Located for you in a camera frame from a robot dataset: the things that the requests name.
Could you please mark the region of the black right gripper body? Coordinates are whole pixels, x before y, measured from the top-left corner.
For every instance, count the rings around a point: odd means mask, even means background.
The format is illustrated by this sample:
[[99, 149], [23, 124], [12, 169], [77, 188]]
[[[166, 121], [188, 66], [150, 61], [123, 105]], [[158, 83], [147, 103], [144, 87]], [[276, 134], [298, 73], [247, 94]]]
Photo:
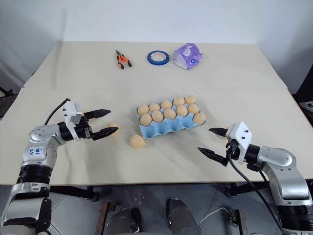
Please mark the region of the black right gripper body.
[[226, 144], [226, 158], [237, 161], [239, 159], [240, 150], [239, 144], [236, 140], [231, 140]]

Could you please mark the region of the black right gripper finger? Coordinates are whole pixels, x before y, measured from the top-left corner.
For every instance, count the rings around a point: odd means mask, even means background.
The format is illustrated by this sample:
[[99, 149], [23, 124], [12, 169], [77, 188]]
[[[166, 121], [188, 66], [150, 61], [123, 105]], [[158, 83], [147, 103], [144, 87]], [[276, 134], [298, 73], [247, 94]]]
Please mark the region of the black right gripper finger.
[[228, 132], [228, 129], [225, 128], [218, 128], [218, 127], [214, 127], [214, 128], [209, 128], [208, 129], [210, 132], [220, 136], [220, 137], [226, 137], [226, 134]]
[[198, 147], [198, 150], [205, 155], [207, 158], [214, 160], [220, 164], [222, 164], [223, 166], [227, 166], [228, 164], [228, 159], [226, 157], [222, 157], [218, 154], [216, 154], [214, 151], [206, 149], [206, 148], [202, 148], [202, 147]]

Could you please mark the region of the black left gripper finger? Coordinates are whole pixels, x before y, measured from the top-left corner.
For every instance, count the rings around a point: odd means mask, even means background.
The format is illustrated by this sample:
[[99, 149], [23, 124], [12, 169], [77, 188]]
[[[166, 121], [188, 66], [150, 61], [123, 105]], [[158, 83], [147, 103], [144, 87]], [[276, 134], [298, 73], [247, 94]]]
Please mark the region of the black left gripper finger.
[[85, 119], [90, 120], [94, 118], [101, 118], [109, 113], [111, 113], [111, 110], [106, 110], [106, 109], [98, 109], [94, 111], [89, 111], [89, 112], [85, 112]]
[[99, 139], [103, 139], [105, 137], [108, 137], [108, 136], [114, 134], [118, 129], [119, 129], [119, 127], [107, 127], [107, 128], [101, 129], [100, 131], [98, 131], [96, 133], [93, 133], [91, 138], [94, 141], [99, 140]]

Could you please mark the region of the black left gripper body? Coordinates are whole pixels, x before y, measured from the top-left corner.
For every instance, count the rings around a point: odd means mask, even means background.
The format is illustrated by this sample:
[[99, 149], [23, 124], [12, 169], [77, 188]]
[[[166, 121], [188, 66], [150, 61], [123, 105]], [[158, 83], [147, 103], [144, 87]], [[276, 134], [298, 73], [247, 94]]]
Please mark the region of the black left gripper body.
[[85, 116], [81, 116], [78, 124], [74, 126], [78, 139], [93, 139], [93, 131], [89, 125], [89, 120]]

